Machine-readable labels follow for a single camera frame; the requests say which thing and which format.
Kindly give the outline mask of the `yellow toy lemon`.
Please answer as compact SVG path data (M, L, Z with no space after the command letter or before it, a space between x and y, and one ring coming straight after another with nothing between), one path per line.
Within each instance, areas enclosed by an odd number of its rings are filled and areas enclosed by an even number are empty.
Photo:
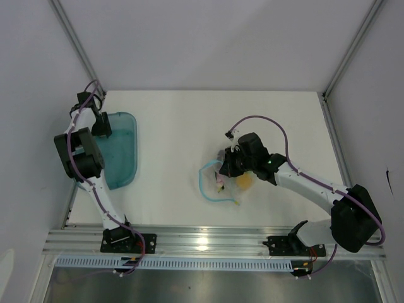
M246 191L252 186L253 180L254 179L251 175L243 174L236 177L235 183L240 190Z

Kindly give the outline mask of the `purple toy eggplant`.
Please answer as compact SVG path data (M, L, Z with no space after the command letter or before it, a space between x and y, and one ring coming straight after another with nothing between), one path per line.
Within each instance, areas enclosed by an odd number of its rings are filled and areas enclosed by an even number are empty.
M218 172L215 173L215 179L218 187L223 187L224 186L224 181L222 179L222 175L220 175Z

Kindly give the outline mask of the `clear zip top bag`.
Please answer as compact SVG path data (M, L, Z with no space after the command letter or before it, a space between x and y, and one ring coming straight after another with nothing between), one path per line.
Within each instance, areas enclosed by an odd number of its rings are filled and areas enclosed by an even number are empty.
M240 205L243 196L254 185L256 176L251 172L245 172L238 177L219 174L224 159L225 151L220 150L216 159L208 161L199 169L199 191L202 197L209 202Z

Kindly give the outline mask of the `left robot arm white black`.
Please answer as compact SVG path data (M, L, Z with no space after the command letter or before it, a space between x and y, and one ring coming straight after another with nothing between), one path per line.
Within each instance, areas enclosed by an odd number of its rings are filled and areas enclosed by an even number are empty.
M138 166L137 122L132 114L102 111L102 100L83 91L70 110L67 130L54 144L69 178L94 202L104 227L103 253L135 253L144 250L142 238L112 199L111 191L129 185Z

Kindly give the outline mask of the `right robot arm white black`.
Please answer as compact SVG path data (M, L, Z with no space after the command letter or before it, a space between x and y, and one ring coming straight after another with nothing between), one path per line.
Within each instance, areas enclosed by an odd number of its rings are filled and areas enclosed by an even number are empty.
M220 175L235 179L251 172L262 181L301 195L330 216L317 222L304 220L288 233L288 247L294 254L304 254L319 244L336 244L357 253L380 229L381 217L366 188L321 181L294 167L287 157L269 153L256 133L235 140L222 157Z

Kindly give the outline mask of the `teal plastic bin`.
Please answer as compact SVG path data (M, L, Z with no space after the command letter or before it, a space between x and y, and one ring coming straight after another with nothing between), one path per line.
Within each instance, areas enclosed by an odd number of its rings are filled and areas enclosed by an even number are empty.
M136 174L138 166L137 147L137 122L134 116L127 112L116 112L107 114L112 134L106 138L97 137L94 139L104 158L105 180L110 190L119 189L129 185ZM95 122L95 114L91 109L83 109L76 121L75 131L79 127L90 126ZM69 178L74 178L74 171L69 163L66 151L60 155L62 165Z

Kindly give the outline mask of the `left aluminium frame post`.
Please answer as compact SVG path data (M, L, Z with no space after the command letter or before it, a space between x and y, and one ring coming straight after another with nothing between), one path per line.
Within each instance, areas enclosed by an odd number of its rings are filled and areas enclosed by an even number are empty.
M65 36L67 37L67 40L69 41L72 49L74 50L77 58L79 59L86 75L91 80L97 79L98 76L94 70L94 67L90 62L90 59L85 49L83 48L82 43L76 31L74 30L73 24L71 23L67 13L65 12L65 9L61 1L48 0L48 3L51 9L53 10L54 15L56 16L61 28L63 29Z

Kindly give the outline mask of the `aluminium frame post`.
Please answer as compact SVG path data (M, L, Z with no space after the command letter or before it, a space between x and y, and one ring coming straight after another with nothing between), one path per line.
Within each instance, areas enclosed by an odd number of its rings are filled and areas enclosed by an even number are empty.
M360 25L355 32L353 39L349 43L341 61L338 63L335 72L333 73L331 79L326 85L326 88L324 89L324 92L322 93L322 98L325 102L328 101L331 93L340 82L342 76L348 69L350 63L355 57L357 51L360 49L360 46L364 42L367 34L370 32L374 22L377 20L386 3L387 1L385 0L375 0L371 3L370 8L367 10L365 16L360 22Z
M61 28L63 29L65 36L67 37L67 40L69 41L72 49L74 50L77 58L79 59L86 75L91 80L97 79L98 76L94 70L94 67L90 62L90 59L85 49L83 48L82 43L76 31L74 30L73 24L71 23L67 13L65 12L65 9L61 1L48 0L48 3L51 9L53 10L54 15L56 16Z

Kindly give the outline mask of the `aluminium mounting rail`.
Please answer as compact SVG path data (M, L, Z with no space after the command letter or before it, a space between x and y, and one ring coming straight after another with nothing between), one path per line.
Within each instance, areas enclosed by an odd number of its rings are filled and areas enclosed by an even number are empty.
M287 235L290 227L176 227L140 225L135 230L157 235L155 256L179 258L268 257L263 241ZM49 231L43 254L100 254L103 226L68 225Z

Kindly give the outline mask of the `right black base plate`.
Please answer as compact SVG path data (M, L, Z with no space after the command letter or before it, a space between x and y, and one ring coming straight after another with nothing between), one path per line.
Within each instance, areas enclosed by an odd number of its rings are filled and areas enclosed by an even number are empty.
M270 256L326 256L324 246L305 246L298 238L292 236L268 236L262 244L268 248Z

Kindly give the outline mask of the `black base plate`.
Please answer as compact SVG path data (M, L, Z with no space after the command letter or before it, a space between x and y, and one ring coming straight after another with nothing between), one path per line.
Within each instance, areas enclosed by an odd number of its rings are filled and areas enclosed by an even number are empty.
M324 246L305 246L298 238L292 236L268 236L262 244L268 248L270 256L326 256Z
M100 246L101 253L119 253L119 254L141 254L143 249L146 254L154 254L157 245L156 234L142 234L144 243L138 235L121 234L113 235L103 233L103 239Z

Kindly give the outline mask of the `right aluminium frame post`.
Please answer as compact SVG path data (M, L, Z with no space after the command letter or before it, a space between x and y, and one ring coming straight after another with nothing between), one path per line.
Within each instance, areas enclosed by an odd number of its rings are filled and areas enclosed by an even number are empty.
M367 10L365 16L360 22L360 25L355 32L353 39L349 43L341 61L338 63L335 72L333 73L331 79L326 85L326 88L324 89L324 92L322 93L322 98L325 102L328 101L331 93L340 82L342 76L348 69L350 63L355 57L357 51L360 49L360 46L364 42L367 34L370 32L374 22L377 20L386 3L387 1L385 0L375 0L371 3L370 8Z

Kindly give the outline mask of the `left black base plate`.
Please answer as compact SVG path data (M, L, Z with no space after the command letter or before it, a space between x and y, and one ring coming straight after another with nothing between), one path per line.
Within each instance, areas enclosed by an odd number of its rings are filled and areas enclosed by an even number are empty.
M144 243L138 235L121 234L113 235L103 233L103 239L100 246L101 253L119 253L119 254L141 254L143 249L146 254L154 254L157 245L156 234L142 234Z

